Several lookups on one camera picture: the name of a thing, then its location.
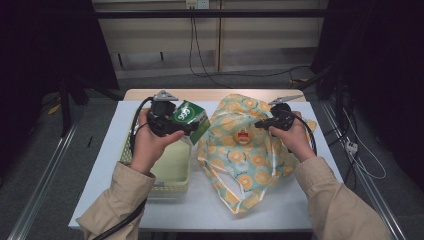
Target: jacket cuff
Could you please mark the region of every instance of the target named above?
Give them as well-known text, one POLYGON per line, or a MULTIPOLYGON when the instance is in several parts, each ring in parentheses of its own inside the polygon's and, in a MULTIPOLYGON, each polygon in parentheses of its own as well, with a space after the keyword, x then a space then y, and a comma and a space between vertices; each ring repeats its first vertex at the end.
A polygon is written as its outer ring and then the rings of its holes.
POLYGON ((137 206, 147 198, 156 178, 143 175, 117 162, 112 176, 111 193, 120 201, 137 206))
POLYGON ((294 175, 305 193, 315 184, 337 181, 333 170, 322 157, 313 157, 299 163, 294 171, 294 175))

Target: beige jacket sleeve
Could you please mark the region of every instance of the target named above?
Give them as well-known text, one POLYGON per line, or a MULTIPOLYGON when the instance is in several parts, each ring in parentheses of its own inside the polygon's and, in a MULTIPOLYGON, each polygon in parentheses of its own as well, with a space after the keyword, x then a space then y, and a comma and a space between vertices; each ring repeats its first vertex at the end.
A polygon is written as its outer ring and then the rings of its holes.
MULTIPOLYGON (((154 178, 117 163, 111 187, 105 190, 76 221, 84 231, 84 239, 93 239, 124 220, 147 198, 154 178)), ((138 239, 141 215, 108 238, 138 239)))
POLYGON ((318 239, 390 239, 380 216, 337 181, 323 158, 300 163, 295 176, 308 198, 312 228, 318 239))

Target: hand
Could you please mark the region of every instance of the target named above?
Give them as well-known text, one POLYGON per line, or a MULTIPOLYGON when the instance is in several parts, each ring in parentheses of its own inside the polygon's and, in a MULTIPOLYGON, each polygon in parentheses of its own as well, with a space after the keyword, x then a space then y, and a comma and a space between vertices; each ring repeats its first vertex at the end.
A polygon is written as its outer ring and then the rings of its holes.
MULTIPOLYGON (((139 116, 140 126, 147 123, 147 113, 150 109, 143 109, 139 116)), ((148 124, 141 127, 135 138, 134 154, 130 167, 142 174, 151 175, 150 169, 162 156, 165 148, 184 136, 184 131, 177 131, 165 137, 154 134, 148 124)))
MULTIPOLYGON (((293 111, 293 113, 301 117, 300 112, 293 111)), ((269 127, 269 131, 283 141, 284 145, 293 152, 299 162, 316 157, 306 137, 305 126, 298 119, 294 120, 292 127, 288 131, 283 131, 276 127, 269 127)))

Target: plastic basket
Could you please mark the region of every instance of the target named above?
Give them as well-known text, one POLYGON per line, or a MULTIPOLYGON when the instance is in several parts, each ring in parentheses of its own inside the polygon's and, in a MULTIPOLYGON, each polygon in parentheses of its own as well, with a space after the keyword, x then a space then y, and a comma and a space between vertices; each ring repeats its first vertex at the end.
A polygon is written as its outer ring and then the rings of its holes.
MULTIPOLYGON (((130 151, 130 134, 128 134, 120 162, 130 164, 132 154, 130 151)), ((152 188, 153 193, 185 193, 188 189, 190 177, 191 146, 177 141, 169 145, 162 157, 156 161, 151 172, 156 176, 152 188)))

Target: white table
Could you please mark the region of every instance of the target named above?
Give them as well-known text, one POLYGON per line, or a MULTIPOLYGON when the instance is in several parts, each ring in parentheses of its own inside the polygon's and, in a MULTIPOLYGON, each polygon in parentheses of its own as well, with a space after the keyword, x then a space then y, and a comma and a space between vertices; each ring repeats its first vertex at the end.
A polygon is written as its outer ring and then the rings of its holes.
MULTIPOLYGON (((284 90, 273 91, 283 91, 279 96, 285 95, 284 90)), ((134 111, 140 102, 119 102, 69 227, 79 228, 75 219, 81 216, 100 193, 109 187, 112 172, 124 146, 134 111)), ((212 116, 219 103, 219 101, 193 102, 205 108, 208 116, 212 116)), ((315 114, 308 102, 289 102, 289 105, 292 110, 301 111, 302 116, 316 121, 315 114)), ((337 179, 342 181, 319 124, 314 136, 318 155, 326 159, 337 179)), ((219 199, 216 190, 198 166, 196 157, 196 148, 194 147, 187 193, 170 198, 149 197, 140 228, 158 232, 311 231, 306 196, 293 175, 280 177, 278 184, 268 188, 264 199, 246 214, 234 215, 219 199)))

